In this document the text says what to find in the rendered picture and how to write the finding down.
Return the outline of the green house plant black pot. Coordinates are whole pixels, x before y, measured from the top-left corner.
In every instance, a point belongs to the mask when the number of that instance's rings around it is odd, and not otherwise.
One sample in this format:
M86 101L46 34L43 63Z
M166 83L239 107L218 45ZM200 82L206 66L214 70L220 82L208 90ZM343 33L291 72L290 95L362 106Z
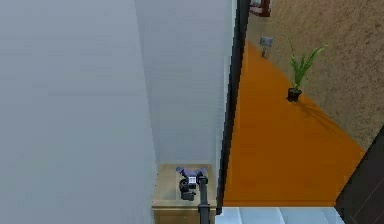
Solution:
M325 49L327 45L320 46L316 48L308 57L302 55L300 59L296 58L295 51L292 49L292 55L290 56L290 65L294 71L294 78L292 86L288 89L287 100L289 102L297 102L302 90L300 89L301 83L307 74L309 68L313 65L316 57Z

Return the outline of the red framed wall picture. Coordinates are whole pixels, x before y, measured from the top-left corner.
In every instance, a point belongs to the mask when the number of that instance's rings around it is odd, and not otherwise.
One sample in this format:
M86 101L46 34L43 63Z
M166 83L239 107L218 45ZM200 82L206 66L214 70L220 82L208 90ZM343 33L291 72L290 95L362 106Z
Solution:
M259 17L269 17L272 0L250 0L250 12Z

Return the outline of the black door frame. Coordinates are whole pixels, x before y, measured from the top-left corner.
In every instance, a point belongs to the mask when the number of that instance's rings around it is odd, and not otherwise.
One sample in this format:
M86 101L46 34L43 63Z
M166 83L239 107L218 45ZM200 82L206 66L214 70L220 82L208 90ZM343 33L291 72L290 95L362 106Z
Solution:
M227 93L225 97L225 119L223 124L222 148L220 166L218 169L216 214L220 215L224 207L224 193L234 132L236 106L238 101L242 60L247 34L248 17L251 0L231 0L231 20L234 23L231 30L231 55L229 73L226 78Z

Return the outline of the light wooden cabinet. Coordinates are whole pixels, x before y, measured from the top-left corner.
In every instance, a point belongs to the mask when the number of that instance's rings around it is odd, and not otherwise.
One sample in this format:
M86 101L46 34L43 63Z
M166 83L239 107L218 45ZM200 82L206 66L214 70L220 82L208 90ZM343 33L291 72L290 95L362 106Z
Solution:
M210 204L210 221L215 224L216 180L209 164L163 164L158 168L152 210L155 224L200 224L198 205L199 188L193 201L181 199L179 181L189 176L208 178L207 196Z

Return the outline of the dark brown wooden door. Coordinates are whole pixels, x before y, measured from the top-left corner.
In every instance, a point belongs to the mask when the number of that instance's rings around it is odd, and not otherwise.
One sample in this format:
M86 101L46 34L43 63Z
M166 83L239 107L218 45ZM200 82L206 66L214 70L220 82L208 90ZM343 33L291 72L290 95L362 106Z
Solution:
M337 197L344 224L384 224L384 125Z

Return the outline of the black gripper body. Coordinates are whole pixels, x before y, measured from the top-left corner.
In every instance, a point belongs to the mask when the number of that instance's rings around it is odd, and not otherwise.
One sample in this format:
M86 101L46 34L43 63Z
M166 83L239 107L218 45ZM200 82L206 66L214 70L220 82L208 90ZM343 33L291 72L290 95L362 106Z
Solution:
M182 200L193 201L196 189L196 183L190 183L188 179L184 178L179 181L179 190Z

